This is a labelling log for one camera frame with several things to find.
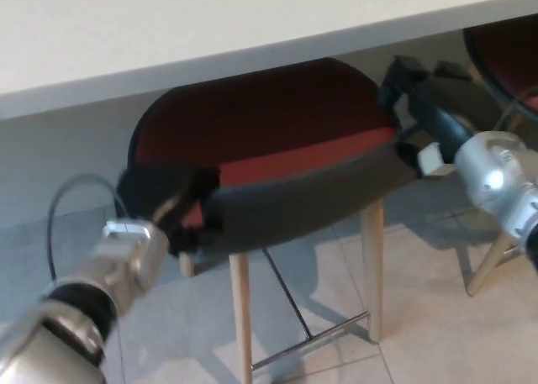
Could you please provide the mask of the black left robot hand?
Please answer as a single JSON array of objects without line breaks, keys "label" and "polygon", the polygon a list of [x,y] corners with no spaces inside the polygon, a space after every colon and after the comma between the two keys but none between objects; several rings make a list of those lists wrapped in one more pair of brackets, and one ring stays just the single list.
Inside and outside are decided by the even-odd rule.
[{"label": "black left robot hand", "polygon": [[114,210],[118,218],[141,219],[162,230],[168,253],[193,254],[223,231],[219,217],[188,221],[200,214],[219,188],[219,169],[189,164],[134,165],[122,172],[116,185]]}]

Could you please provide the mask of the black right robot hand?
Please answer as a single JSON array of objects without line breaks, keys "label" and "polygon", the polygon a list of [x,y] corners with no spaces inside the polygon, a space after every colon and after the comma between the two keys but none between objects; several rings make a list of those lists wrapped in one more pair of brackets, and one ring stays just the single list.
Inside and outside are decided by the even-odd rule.
[{"label": "black right robot hand", "polygon": [[436,83],[471,81],[468,72],[457,63],[439,60],[429,71],[414,57],[396,55],[382,79],[377,105],[393,111],[396,102],[406,95],[410,115],[439,145],[443,162],[452,164],[472,131],[457,120],[456,101],[449,97],[449,88]]}]

